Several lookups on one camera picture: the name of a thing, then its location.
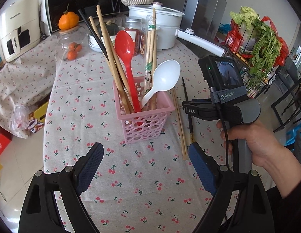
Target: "black sleeve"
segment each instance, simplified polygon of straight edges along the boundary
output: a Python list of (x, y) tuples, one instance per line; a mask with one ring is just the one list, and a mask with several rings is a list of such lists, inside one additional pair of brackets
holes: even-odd
[(276, 187), (267, 191), (274, 217), (275, 233), (301, 232), (301, 182), (282, 199)]

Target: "floor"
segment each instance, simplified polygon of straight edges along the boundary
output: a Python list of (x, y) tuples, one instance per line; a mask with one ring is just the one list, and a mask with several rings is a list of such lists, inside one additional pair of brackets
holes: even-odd
[[(277, 128), (279, 123), (270, 106), (279, 97), (281, 97), (281, 93), (274, 85), (270, 87), (266, 95), (259, 96), (261, 105), (260, 120), (271, 131)], [(286, 105), (286, 101), (283, 101), (278, 105), (278, 109), (282, 110)], [(289, 109), (285, 113), (284, 120), (289, 117), (292, 111), (292, 109)], [(282, 144), (285, 143), (285, 133), (286, 130), (282, 130), (275, 134)], [(36, 171), (44, 169), (43, 137), (43, 130), (32, 134), (28, 139), (14, 137), (0, 156), (0, 164), (3, 166), (0, 170), (0, 191), (7, 201), (5, 202), (0, 195), (0, 215), (13, 233), (18, 232), (21, 208), (32, 177)], [(273, 186), (271, 178), (268, 182), (269, 187)]]

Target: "pink plastic basket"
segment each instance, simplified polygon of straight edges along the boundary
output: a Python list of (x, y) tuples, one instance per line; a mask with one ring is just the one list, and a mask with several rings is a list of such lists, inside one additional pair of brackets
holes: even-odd
[[(139, 100), (144, 89), (144, 76), (134, 77)], [(117, 119), (121, 121), (126, 143), (134, 143), (158, 137), (171, 111), (175, 110), (166, 92), (158, 92), (157, 109), (125, 114), (118, 90), (113, 81)]]

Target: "green pumpkin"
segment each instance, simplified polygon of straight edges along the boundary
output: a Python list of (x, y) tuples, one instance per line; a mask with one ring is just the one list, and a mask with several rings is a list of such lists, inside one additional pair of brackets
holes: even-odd
[[(105, 26), (106, 26), (106, 29), (107, 29), (107, 32), (108, 32), (109, 36), (115, 36), (119, 32), (118, 25), (116, 25), (115, 23), (112, 23), (112, 20), (107, 21), (105, 23)], [(98, 24), (96, 26), (96, 28), (99, 31), (100, 36), (103, 36), (100, 24)]]

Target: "hand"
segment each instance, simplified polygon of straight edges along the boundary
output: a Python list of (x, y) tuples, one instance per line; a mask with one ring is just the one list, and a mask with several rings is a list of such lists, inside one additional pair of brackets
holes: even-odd
[[(221, 121), (218, 121), (216, 127), (223, 128)], [(227, 131), (228, 139), (245, 139), (249, 149), (252, 151), (252, 161), (257, 166), (266, 164), (279, 150), (283, 150), (283, 146), (277, 141), (274, 135), (265, 128), (259, 121), (255, 121), (251, 125), (237, 125)], [(221, 132), (221, 138), (225, 140), (224, 130)], [(229, 154), (232, 153), (232, 144), (229, 143)]]

